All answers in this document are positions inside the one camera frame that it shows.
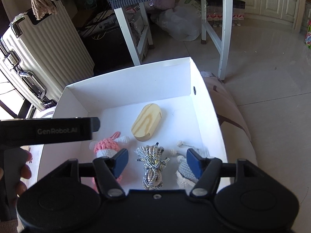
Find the beige rope tassel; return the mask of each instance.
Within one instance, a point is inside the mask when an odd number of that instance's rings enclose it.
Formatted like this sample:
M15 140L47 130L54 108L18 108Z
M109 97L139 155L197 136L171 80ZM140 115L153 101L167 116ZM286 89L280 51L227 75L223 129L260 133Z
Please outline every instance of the beige rope tassel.
M37 20L42 19L45 14L58 13L58 9L50 0L31 0L31 7Z

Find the pink crochet doll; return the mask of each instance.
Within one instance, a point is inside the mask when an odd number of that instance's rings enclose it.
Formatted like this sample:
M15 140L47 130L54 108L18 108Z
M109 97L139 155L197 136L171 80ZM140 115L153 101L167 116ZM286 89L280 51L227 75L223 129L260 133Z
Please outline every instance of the pink crochet doll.
M90 149L94 150L94 153L96 154L96 158L99 157L113 157L117 154L118 151L120 151L124 147L119 147L119 143L122 145L127 145L130 141L130 138L127 136L120 137L121 132L117 131L115 132L111 137L105 138L102 141L93 141L90 143ZM122 175L120 175L119 178L117 178L117 182L120 183L122 180Z

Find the screw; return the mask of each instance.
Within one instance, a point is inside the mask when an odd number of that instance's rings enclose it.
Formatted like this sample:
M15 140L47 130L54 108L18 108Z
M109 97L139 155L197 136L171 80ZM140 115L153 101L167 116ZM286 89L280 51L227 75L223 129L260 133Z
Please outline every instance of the screw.
M112 188L107 193L110 197L119 197L123 194L123 191L117 188Z
M153 196L153 198L154 198L155 200L158 200L158 199L161 199L161 198L162 198L162 195L160 195L160 194L155 194L155 195Z
M205 196L207 195L207 190L205 190L204 188L195 188L192 190L192 194L194 196Z

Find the suitcase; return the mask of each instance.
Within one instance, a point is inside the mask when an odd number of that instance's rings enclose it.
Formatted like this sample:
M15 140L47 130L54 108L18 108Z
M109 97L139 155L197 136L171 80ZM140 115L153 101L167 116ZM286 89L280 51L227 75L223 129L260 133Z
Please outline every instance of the suitcase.
M53 3L57 15L37 21L29 10L0 41L0 70L39 110L55 106L67 85L94 76L94 62L65 7Z

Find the oval wooden object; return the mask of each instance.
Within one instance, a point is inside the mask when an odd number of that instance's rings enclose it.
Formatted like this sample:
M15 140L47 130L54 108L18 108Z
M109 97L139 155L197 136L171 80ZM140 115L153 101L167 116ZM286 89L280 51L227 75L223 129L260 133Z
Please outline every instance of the oval wooden object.
M151 103L146 105L132 126L134 137L141 142L149 140L156 130L162 117L160 107Z

